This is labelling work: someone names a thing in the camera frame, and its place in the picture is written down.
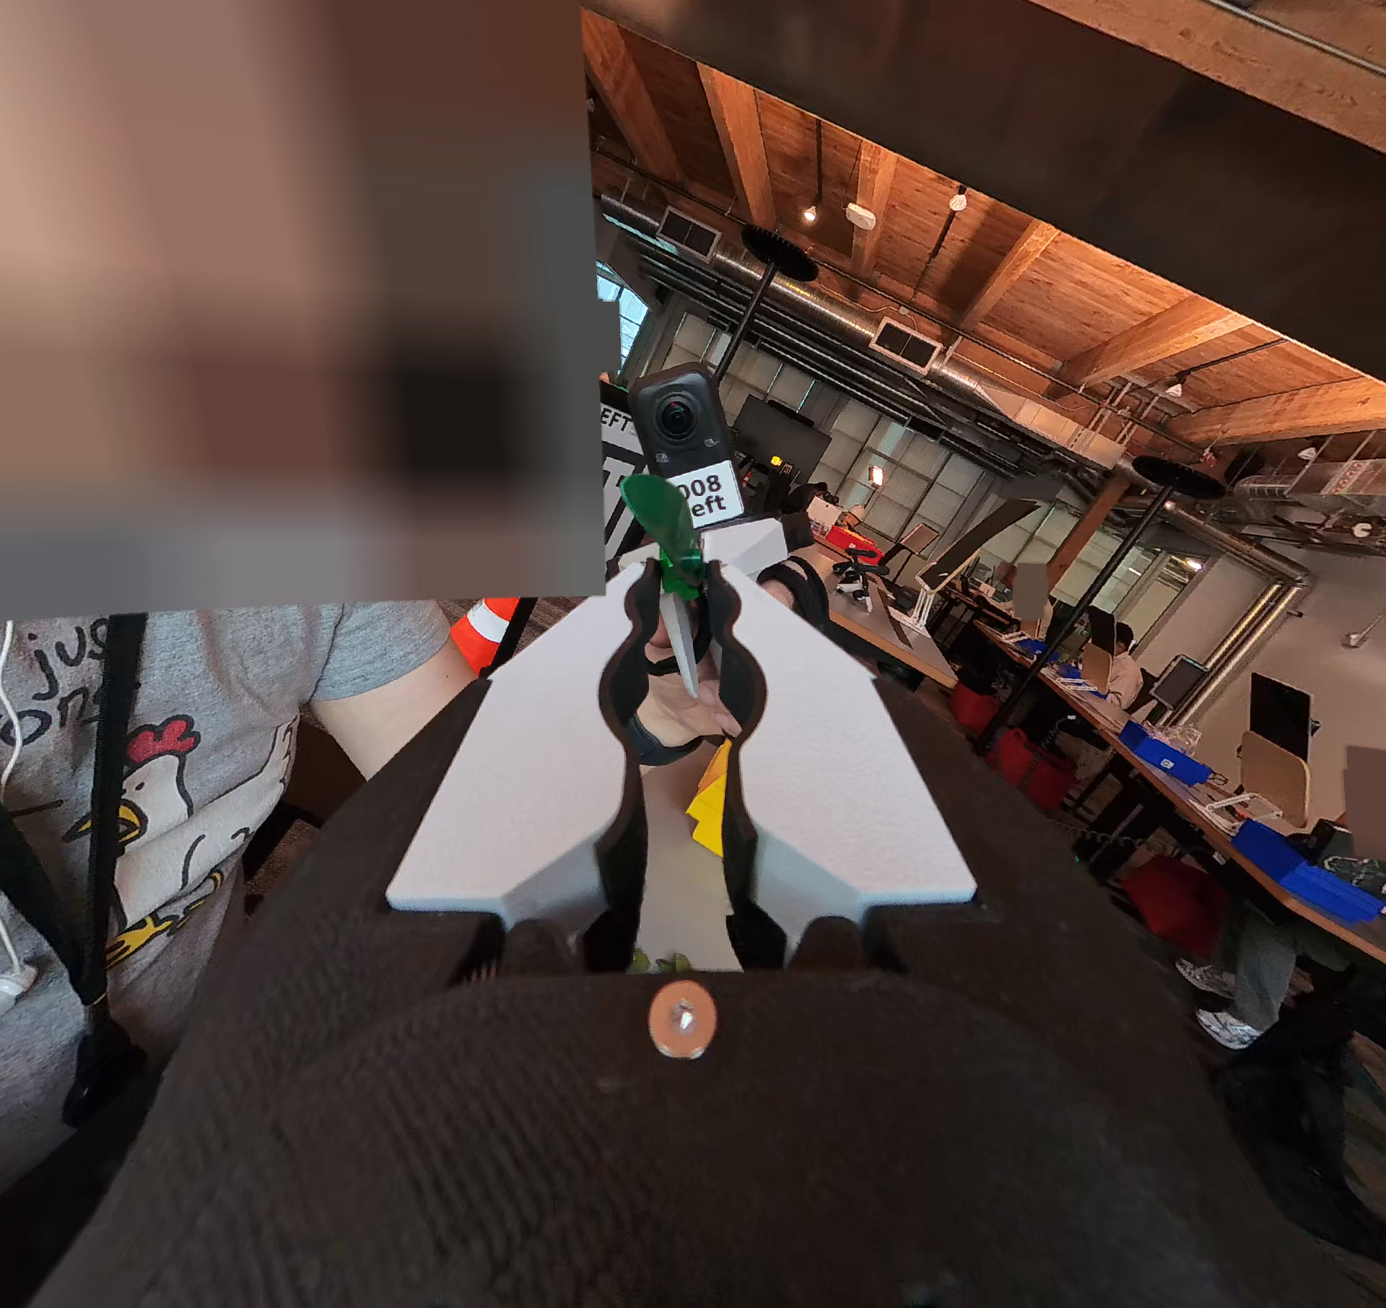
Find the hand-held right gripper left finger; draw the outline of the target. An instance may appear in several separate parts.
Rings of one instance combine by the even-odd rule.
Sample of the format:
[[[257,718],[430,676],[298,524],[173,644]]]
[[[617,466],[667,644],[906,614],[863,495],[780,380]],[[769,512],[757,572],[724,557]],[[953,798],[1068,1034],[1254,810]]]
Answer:
[[[628,971],[647,867],[629,722],[649,691],[656,561],[620,572],[473,692],[479,700],[385,899],[552,924],[589,971]]]

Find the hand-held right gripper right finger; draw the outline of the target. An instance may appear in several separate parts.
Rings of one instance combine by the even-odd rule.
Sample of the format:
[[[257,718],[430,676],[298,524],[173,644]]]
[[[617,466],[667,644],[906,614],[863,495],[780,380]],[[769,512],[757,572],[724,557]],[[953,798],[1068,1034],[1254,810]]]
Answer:
[[[819,918],[962,905],[976,881],[872,677],[751,576],[712,563],[708,612],[729,751],[726,929],[741,964],[783,964]]]

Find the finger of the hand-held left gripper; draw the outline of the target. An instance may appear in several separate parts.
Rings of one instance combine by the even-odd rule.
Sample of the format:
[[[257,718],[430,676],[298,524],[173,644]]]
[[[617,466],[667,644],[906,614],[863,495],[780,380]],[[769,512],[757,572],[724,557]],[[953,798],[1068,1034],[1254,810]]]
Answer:
[[[702,558],[747,575],[759,575],[790,552],[778,518],[730,522],[700,533]]]
[[[671,656],[683,682],[683,691],[691,700],[697,701],[702,659],[695,650],[695,635],[700,629],[699,599],[688,602],[673,591],[662,591],[662,625]]]

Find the dark green brick leaf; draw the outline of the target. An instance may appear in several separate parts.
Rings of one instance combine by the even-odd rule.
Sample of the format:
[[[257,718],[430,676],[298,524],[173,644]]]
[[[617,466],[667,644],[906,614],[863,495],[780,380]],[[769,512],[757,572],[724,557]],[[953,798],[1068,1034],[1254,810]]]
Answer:
[[[623,480],[620,490],[632,518],[656,545],[658,554],[664,551],[670,557],[692,552],[702,555],[699,531],[677,486],[643,472]]]

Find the framed marker sign stand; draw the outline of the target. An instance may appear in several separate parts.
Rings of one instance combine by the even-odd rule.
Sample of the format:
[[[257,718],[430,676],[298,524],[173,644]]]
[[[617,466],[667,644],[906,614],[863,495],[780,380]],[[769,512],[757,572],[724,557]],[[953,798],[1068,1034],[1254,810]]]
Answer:
[[[632,417],[617,403],[601,403],[604,557],[608,572],[619,555],[641,545],[643,530],[632,518],[620,483],[649,469]]]

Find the yellow plastic bin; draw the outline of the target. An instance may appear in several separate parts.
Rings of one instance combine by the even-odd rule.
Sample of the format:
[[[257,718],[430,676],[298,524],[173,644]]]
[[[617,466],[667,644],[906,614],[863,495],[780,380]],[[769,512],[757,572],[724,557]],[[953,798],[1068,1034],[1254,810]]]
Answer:
[[[732,742],[723,741],[705,765],[697,792],[685,810],[691,840],[718,860],[723,857],[723,814]]]

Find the orange traffic cone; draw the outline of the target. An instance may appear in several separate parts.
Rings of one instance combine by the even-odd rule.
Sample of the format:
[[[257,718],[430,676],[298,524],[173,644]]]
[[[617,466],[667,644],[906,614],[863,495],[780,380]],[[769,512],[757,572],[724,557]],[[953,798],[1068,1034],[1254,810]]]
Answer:
[[[473,674],[482,676],[494,664],[518,606],[518,597],[483,597],[450,626],[448,638]]]

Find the wooden background table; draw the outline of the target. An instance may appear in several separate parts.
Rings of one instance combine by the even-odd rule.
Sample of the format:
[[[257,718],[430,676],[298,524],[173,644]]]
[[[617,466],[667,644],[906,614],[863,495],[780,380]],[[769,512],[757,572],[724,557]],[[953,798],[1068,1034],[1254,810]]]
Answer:
[[[891,605],[890,591],[873,575],[872,594],[873,612],[861,612],[849,599],[836,594],[836,581],[831,567],[840,561],[840,554],[815,543],[795,554],[813,567],[827,591],[828,622],[833,638],[858,659],[866,659],[879,668],[896,671],[911,691],[921,682],[929,682],[944,692],[950,692],[958,677],[926,632],[917,632],[905,623],[905,617]]]

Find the white phone stand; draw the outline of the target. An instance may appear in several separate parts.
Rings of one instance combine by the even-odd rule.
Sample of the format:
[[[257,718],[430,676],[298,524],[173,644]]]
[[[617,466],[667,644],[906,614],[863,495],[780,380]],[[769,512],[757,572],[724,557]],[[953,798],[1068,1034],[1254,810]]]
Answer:
[[[968,528],[943,555],[934,558],[917,575],[920,593],[909,611],[906,625],[924,634],[929,609],[947,582],[958,576],[988,542],[1010,528],[1013,522],[1028,518],[1037,507],[1037,502],[1028,499],[1000,502],[994,512]]]

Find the blue bin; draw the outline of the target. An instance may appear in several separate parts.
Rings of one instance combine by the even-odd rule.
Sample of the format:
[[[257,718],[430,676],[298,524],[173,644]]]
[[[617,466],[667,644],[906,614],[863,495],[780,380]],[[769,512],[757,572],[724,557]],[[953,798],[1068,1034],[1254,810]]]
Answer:
[[[1117,742],[1129,750],[1140,763],[1158,769],[1187,787],[1200,786],[1214,777],[1208,765],[1191,759],[1176,745],[1169,745],[1143,724],[1126,721],[1119,732]]]
[[[1285,836],[1260,822],[1244,820],[1229,846],[1292,897],[1340,923],[1369,923],[1382,912],[1376,896],[1310,866]]]

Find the black desk monitor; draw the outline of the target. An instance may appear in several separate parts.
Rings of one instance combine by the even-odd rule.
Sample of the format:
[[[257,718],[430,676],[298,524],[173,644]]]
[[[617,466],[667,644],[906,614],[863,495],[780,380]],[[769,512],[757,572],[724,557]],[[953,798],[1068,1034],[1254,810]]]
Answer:
[[[1185,707],[1188,700],[1202,689],[1208,679],[1208,668],[1197,659],[1179,655],[1152,682],[1150,697],[1166,719]]]

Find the black tablet on stand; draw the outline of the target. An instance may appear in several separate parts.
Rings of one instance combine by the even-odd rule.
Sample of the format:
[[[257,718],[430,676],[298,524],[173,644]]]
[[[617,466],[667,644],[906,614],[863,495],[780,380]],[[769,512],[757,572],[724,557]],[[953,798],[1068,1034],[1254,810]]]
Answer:
[[[1251,674],[1248,729],[1238,745],[1239,790],[1269,804],[1291,826],[1307,826],[1309,694]]]

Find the silver air duct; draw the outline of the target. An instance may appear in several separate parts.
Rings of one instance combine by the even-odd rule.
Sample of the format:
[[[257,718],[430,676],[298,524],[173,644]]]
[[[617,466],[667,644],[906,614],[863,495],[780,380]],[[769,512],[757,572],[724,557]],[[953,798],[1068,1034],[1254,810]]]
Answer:
[[[607,224],[632,242],[649,278],[702,305],[730,331],[759,287],[763,267],[726,237],[712,234],[706,254],[661,236],[703,225],[667,209],[649,210],[601,195]],[[979,448],[994,441],[1033,456],[1062,454],[1081,465],[1114,468],[1120,450],[1053,408],[995,382],[977,365],[918,331],[840,302],[813,284],[775,275],[759,301],[750,341],[774,347],[790,364],[875,403],[897,421],[968,435]]]

